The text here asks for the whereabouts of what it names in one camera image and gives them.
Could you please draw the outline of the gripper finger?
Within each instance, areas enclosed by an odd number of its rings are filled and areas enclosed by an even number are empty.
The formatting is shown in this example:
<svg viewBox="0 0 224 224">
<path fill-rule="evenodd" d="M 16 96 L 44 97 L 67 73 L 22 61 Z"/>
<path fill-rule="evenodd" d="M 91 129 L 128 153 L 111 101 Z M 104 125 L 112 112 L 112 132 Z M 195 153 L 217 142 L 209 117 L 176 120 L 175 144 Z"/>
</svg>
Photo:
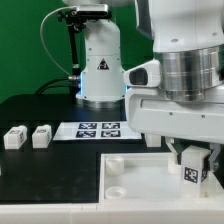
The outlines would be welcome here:
<svg viewBox="0 0 224 224">
<path fill-rule="evenodd" d="M 177 165 L 181 164 L 181 154 L 178 152 L 177 148 L 175 147 L 175 139 L 173 137 L 166 137 L 165 143 L 168 146 L 169 150 L 173 154 L 174 162 Z"/>
<path fill-rule="evenodd" d="M 208 164 L 209 170 L 211 172 L 216 172 L 219 168 L 219 154 L 221 152 L 221 145 L 217 143 L 210 143 L 209 144 L 209 157 L 208 157 Z"/>
</svg>

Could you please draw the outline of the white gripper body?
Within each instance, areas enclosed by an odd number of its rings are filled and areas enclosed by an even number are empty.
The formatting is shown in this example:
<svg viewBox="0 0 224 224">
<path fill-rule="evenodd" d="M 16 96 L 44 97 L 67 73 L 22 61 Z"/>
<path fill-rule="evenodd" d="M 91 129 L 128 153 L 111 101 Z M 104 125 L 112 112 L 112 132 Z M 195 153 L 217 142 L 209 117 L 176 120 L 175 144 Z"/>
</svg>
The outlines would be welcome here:
<svg viewBox="0 0 224 224">
<path fill-rule="evenodd" d="M 125 97 L 129 127 L 140 133 L 224 144 L 224 87 L 199 102 L 174 102 L 163 91 L 130 88 Z"/>
</svg>

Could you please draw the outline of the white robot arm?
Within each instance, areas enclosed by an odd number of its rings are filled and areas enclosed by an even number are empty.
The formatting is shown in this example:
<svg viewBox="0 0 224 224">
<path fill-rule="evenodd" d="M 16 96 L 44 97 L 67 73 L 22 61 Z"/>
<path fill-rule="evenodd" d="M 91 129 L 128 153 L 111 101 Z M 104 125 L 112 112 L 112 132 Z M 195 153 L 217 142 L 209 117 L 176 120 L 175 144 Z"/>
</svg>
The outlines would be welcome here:
<svg viewBox="0 0 224 224">
<path fill-rule="evenodd" d="M 224 144 L 224 0 L 63 0 L 86 24 L 86 66 L 77 99 L 125 102 L 129 127 L 146 139 Z M 152 60 L 123 71 L 110 7 L 134 5 Z"/>
</svg>

